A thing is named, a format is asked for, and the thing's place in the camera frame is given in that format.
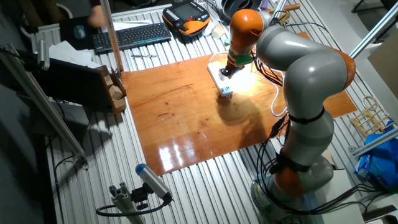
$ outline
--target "paper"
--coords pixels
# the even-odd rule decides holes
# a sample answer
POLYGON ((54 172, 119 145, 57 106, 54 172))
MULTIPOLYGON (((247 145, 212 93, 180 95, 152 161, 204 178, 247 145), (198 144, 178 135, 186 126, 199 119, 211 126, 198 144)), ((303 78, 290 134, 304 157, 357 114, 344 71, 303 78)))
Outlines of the paper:
MULTIPOLYGON (((115 31, 117 30, 123 30, 123 29, 128 29, 128 28, 133 28, 133 27, 139 27, 139 26, 144 26, 144 25, 149 25, 152 24, 152 21, 150 19, 142 20, 142 21, 126 21, 126 22, 113 22, 113 27, 115 31)), ((108 32, 108 29, 105 27, 101 27, 102 32, 108 32)))
POLYGON ((64 62, 74 63, 89 68, 98 68, 101 65, 92 62, 93 50, 76 50, 67 41, 49 48, 50 58, 64 62))

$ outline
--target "robotic arm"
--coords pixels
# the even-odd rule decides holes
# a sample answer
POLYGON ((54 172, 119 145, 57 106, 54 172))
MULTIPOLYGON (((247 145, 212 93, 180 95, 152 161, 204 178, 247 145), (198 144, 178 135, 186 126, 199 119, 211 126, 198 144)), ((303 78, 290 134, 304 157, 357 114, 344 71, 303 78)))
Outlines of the robotic arm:
MULTIPOLYGON (((271 19, 268 13, 251 9, 234 14, 228 62, 221 73, 230 77, 247 63, 254 44, 260 61, 286 71, 283 87, 290 126, 267 188, 277 200, 288 202, 318 190, 333 177, 330 163, 322 156, 334 132, 333 118, 323 102, 353 81, 355 63, 339 50, 272 25, 271 19)), ((252 198, 264 208, 262 192, 253 193, 258 184, 252 185, 252 198)))

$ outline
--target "black keyboard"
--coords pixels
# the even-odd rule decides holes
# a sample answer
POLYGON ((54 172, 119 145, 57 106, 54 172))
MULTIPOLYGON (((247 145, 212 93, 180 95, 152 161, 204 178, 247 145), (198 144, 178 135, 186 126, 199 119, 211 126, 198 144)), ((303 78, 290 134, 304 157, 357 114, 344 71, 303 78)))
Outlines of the black keyboard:
MULTIPOLYGON (((149 24, 130 29, 116 31, 120 50, 132 49, 149 44, 165 42, 171 39, 170 32, 165 23, 149 24)), ((108 33, 93 35, 94 50, 96 54, 112 52, 108 33)))

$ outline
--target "person's hand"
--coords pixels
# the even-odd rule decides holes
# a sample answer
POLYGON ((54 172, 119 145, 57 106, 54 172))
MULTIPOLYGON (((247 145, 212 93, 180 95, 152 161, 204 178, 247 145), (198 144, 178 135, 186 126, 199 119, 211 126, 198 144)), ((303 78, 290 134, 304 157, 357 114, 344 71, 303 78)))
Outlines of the person's hand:
POLYGON ((88 23, 92 27, 103 27, 105 26, 105 18, 102 12, 101 6, 94 6, 91 8, 93 11, 92 15, 88 18, 88 23))

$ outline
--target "wooden board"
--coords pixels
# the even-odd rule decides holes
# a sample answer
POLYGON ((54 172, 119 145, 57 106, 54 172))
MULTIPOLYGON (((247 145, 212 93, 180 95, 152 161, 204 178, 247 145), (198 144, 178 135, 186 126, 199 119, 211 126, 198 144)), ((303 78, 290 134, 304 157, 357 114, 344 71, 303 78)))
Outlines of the wooden board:
MULTIPOLYGON (((238 79, 231 98, 220 97, 207 70, 210 57, 122 73, 147 165, 157 175, 262 142, 279 119, 270 111, 275 87, 254 75, 238 79)), ((274 111, 284 108, 280 89, 274 111)), ((334 118, 356 111, 345 91, 325 108, 334 118)))

